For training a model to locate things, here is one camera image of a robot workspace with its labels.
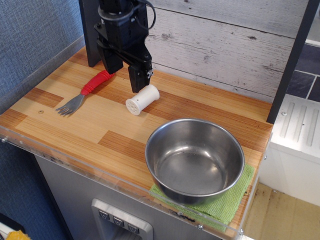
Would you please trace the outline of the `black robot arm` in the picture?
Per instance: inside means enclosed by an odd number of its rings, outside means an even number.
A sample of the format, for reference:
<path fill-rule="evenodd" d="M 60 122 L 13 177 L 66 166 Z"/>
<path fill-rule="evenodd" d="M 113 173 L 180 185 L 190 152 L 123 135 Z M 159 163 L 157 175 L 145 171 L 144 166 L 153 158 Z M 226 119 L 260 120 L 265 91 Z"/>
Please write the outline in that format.
<path fill-rule="evenodd" d="M 138 93 L 150 83 L 152 56 L 145 40 L 153 25 L 148 24 L 147 0 L 101 0 L 101 22 L 94 26 L 99 56 L 106 71 L 114 74 L 128 64 L 132 92 Z"/>

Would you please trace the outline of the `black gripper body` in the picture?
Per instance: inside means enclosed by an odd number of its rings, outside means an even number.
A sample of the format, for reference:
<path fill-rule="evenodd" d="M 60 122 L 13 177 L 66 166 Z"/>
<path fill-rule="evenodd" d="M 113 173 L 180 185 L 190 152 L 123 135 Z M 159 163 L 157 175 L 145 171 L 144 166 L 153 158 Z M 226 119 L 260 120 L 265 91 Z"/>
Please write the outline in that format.
<path fill-rule="evenodd" d="M 97 41 L 115 51 L 128 65 L 151 65 L 152 57 L 145 40 L 149 34 L 147 6 L 149 2 L 100 2 L 101 23 L 94 29 Z"/>

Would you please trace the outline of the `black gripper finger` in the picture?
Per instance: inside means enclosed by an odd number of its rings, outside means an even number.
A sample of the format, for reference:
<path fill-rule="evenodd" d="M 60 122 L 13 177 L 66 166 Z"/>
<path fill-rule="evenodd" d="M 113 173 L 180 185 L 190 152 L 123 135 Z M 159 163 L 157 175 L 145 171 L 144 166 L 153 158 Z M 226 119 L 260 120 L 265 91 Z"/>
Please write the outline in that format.
<path fill-rule="evenodd" d="M 133 93 L 138 93 L 144 87 L 150 84 L 153 68 L 151 64 L 130 65 L 128 67 L 129 79 Z"/>
<path fill-rule="evenodd" d="M 101 61 L 109 74 L 114 74 L 123 68 L 123 61 L 108 45 L 105 45 L 102 41 L 97 41 L 97 49 Z"/>

